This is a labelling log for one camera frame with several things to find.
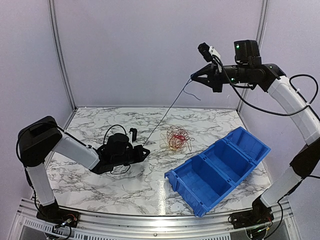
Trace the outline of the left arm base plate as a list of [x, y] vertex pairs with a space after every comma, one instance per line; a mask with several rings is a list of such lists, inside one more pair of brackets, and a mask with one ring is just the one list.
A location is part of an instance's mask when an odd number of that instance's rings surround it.
[[57, 208], [41, 209], [37, 212], [36, 217], [40, 220], [62, 226], [62, 223], [76, 228], [79, 222], [80, 213], [78, 211]]

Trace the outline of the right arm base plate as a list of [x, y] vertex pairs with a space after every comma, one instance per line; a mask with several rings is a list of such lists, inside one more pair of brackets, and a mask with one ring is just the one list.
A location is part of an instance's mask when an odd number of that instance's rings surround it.
[[228, 222], [232, 224], [234, 229], [241, 229], [247, 227], [253, 227], [255, 225], [261, 225], [265, 223], [271, 223], [274, 220], [274, 215], [271, 210], [268, 210], [262, 215], [254, 214], [254, 211], [244, 210], [234, 212], [229, 215]]

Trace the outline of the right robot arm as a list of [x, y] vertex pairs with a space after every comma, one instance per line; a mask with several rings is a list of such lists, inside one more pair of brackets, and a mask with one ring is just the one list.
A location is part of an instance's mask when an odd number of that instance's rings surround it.
[[234, 65], [224, 65], [218, 51], [205, 42], [197, 49], [208, 64], [190, 76], [192, 81], [210, 87], [214, 93], [222, 92], [224, 84], [230, 85], [235, 92], [238, 88], [253, 90], [259, 86], [282, 107], [283, 113], [254, 106], [243, 97], [240, 100], [260, 112], [291, 118], [305, 142], [282, 176], [252, 202], [252, 209], [231, 216], [237, 222], [248, 219], [252, 224], [258, 224], [271, 215], [273, 204], [293, 193], [304, 179], [312, 175], [320, 161], [320, 118], [311, 102], [293, 86], [291, 78], [277, 65], [262, 63], [255, 40], [234, 42]]

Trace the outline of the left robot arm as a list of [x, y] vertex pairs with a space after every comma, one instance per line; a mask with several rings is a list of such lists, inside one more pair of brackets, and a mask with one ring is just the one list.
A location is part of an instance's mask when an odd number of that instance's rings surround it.
[[62, 155], [96, 175], [111, 173], [115, 167], [130, 167], [142, 163], [150, 151], [136, 144], [137, 129], [125, 129], [112, 135], [105, 134], [102, 145], [94, 148], [63, 130], [52, 116], [46, 116], [23, 128], [16, 141], [15, 151], [22, 163], [28, 184], [33, 190], [38, 213], [53, 223], [63, 219], [53, 193], [46, 161], [50, 154]]

